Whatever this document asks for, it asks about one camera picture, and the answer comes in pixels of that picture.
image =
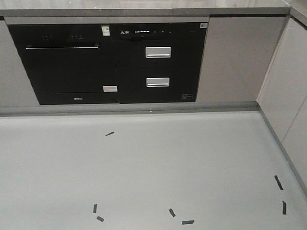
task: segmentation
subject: cabinet panel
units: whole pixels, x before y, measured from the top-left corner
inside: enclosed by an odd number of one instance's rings
[[[283,146],[307,184],[307,100],[285,136]]]
[[[284,17],[211,18],[197,102],[255,101]]]
[[[4,21],[0,21],[0,106],[37,106],[31,83]]]
[[[307,31],[290,19],[259,104],[280,141],[307,94]]]

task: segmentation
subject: gray countertop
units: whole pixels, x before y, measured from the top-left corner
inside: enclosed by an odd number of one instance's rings
[[[292,6],[290,14],[307,26],[307,0],[284,0]]]
[[[188,16],[289,13],[282,0],[0,0],[1,16]]]

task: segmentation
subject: gray floor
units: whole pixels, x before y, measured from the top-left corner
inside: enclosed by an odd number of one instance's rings
[[[306,230],[307,201],[258,112],[1,117],[0,220],[2,230]]]

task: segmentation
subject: baseboard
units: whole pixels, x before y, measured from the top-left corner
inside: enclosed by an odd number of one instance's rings
[[[257,111],[257,102],[41,105],[2,107],[0,116]]]

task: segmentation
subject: black tape piece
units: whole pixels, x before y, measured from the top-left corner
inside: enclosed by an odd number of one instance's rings
[[[280,183],[280,181],[279,181],[279,179],[278,179],[278,176],[275,176],[275,180],[276,180],[276,182],[277,182],[277,184],[278,184],[278,186],[279,186],[279,189],[280,189],[280,190],[283,190],[283,186],[282,186],[282,184]]]
[[[94,205],[93,213],[97,212],[97,204]]]
[[[194,221],[193,220],[186,220],[186,221],[182,221],[181,224],[185,225],[185,224],[193,224]]]
[[[100,216],[97,216],[97,220],[101,221],[101,222],[104,222],[105,219],[103,219],[102,217]]]
[[[114,133],[115,133],[115,132],[110,132],[110,133],[106,134],[106,136],[109,136],[109,135],[114,134]]]
[[[168,211],[171,213],[172,217],[176,216],[176,214],[174,213],[174,211],[172,209],[169,209]]]
[[[287,204],[286,202],[283,201],[283,214],[286,215],[286,211],[287,211]]]

